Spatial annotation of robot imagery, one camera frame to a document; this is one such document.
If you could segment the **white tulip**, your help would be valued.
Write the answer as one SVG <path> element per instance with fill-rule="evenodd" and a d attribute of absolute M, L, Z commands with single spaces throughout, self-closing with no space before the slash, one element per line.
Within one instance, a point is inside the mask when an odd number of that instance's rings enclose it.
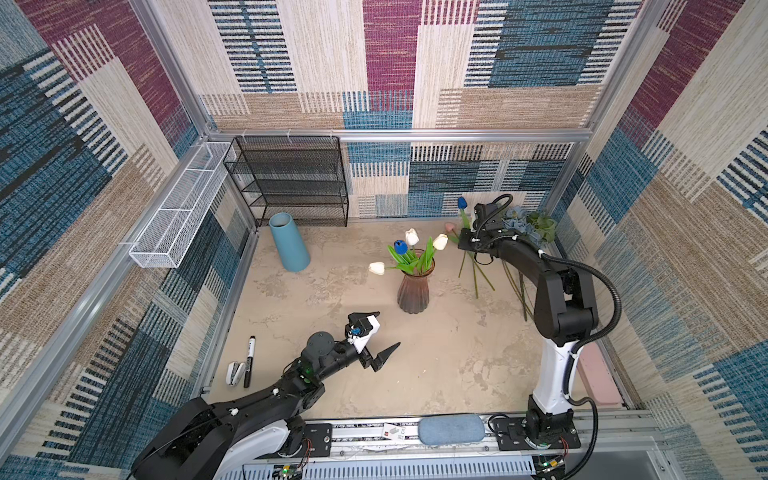
<path fill-rule="evenodd" d="M 417 254 L 414 247 L 419 242 L 419 236 L 415 229 L 411 228 L 405 232 L 405 242 L 408 246 L 408 265 L 412 268 L 414 275 L 424 275 L 432 267 L 434 257 L 433 239 L 428 238 L 423 252 Z"/>
<path fill-rule="evenodd" d="M 394 266 L 387 266 L 384 262 L 372 262 L 368 266 L 368 271 L 378 276 L 383 276 L 389 270 L 399 270 L 409 275 L 414 274 L 414 268 L 407 264 L 398 263 Z"/>

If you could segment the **red glass vase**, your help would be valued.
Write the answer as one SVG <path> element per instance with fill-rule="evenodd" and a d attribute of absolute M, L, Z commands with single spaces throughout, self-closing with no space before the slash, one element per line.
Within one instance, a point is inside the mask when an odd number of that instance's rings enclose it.
<path fill-rule="evenodd" d="M 409 270 L 407 267 L 401 268 L 400 265 L 396 268 L 404 275 L 397 293 L 400 309 L 408 314 L 423 312 L 430 301 L 429 277 L 435 269 L 435 261 L 431 260 L 426 270 Z"/>

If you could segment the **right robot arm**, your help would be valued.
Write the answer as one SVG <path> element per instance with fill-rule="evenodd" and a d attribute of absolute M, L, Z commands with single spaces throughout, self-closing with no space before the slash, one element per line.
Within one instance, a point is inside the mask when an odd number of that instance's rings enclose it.
<path fill-rule="evenodd" d="M 475 256 L 499 259 L 536 286 L 532 318 L 544 348 L 539 380 L 518 427 L 530 448 L 545 449 L 575 432 L 573 408 L 591 401 L 572 394 L 581 350 L 617 326 L 622 304 L 617 289 L 602 272 L 549 255 L 530 235 L 507 227 L 503 214 L 511 203 L 512 196 L 503 194 L 490 203 L 476 204 L 470 217 L 467 201 L 460 198 L 458 247 Z"/>

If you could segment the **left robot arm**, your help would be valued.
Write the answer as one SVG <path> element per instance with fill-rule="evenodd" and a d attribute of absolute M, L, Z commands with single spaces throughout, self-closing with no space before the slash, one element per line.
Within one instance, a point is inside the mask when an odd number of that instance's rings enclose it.
<path fill-rule="evenodd" d="M 310 336 L 300 356 L 271 386 L 236 400 L 185 403 L 141 451 L 130 468 L 133 479 L 214 479 L 285 444 L 294 453 L 303 443 L 304 421 L 325 393 L 324 381 L 358 362 L 379 371 L 400 346 L 373 356 L 367 349 L 380 329 L 378 311 L 348 315 L 345 338 L 328 332 Z"/>

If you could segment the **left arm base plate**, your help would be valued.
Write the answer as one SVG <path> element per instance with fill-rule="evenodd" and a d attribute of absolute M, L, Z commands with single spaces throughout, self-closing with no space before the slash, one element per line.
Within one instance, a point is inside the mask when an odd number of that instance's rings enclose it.
<path fill-rule="evenodd" d="M 333 425 L 331 423 L 309 423 L 288 431 L 286 441 L 274 453 L 257 456 L 261 459 L 301 459 L 309 452 L 311 458 L 330 456 Z"/>

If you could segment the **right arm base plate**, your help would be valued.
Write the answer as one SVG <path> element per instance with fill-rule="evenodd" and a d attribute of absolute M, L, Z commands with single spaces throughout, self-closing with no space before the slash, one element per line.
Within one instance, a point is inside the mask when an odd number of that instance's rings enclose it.
<path fill-rule="evenodd" d="M 582 446 L 573 425 L 554 433 L 543 433 L 538 440 L 531 440 L 526 434 L 525 423 L 523 417 L 506 415 L 492 415 L 487 420 L 500 451 L 571 450 Z"/>

